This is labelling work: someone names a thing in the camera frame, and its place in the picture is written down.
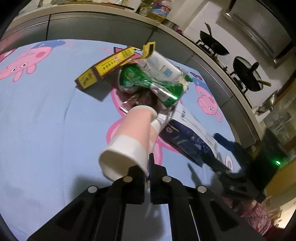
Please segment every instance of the person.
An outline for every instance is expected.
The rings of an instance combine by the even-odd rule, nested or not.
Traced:
[[[266,208],[256,200],[244,200],[238,205],[230,198],[222,197],[222,200],[267,241],[276,241],[283,233],[284,229],[272,225]]]

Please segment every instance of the pink paper cup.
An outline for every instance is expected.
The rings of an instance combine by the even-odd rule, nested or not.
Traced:
[[[124,177],[128,169],[138,165],[146,176],[148,173],[148,154],[150,151],[151,122],[157,112],[145,105],[132,108],[102,151],[99,164],[103,173],[113,181]]]

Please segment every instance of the plastic wrapper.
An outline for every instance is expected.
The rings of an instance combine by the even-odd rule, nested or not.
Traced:
[[[180,79],[178,82],[183,85],[184,92],[189,89],[189,83],[184,78]]]
[[[151,90],[141,89],[133,94],[127,101],[123,102],[119,109],[127,113],[131,108],[138,105],[147,105],[155,108],[157,105],[157,97]]]
[[[187,71],[181,70],[156,51],[149,58],[141,59],[137,63],[142,71],[158,80],[178,82],[187,74]]]
[[[183,84],[151,78],[137,64],[124,65],[118,81],[119,89],[128,93],[134,93],[140,87],[149,88],[166,108],[172,107],[184,92]]]

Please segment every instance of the wooden handle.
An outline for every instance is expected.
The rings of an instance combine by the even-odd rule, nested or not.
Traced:
[[[271,83],[269,83],[269,82],[266,82],[266,81],[263,81],[263,80],[258,80],[258,82],[260,84],[267,85],[267,86],[271,87]]]
[[[212,36],[212,30],[211,30],[210,25],[208,25],[207,23],[205,23],[205,25],[207,26],[207,29],[208,29],[208,31],[210,33],[210,36]]]

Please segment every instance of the screw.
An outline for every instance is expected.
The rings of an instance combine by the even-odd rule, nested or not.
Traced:
[[[197,190],[198,190],[199,192],[201,192],[201,193],[205,193],[205,192],[207,191],[207,188],[206,188],[205,186],[199,186],[199,187],[197,188]]]
[[[98,190],[98,188],[95,187],[95,186],[91,186],[87,190],[88,190],[89,193],[95,193]]]
[[[123,178],[123,181],[126,182],[126,183],[130,183],[132,180],[133,180],[133,178],[130,177],[130,176],[126,176],[126,177]]]
[[[163,177],[163,181],[164,181],[165,183],[169,183],[171,180],[172,180],[172,178],[169,177],[169,176],[164,176],[164,177]]]

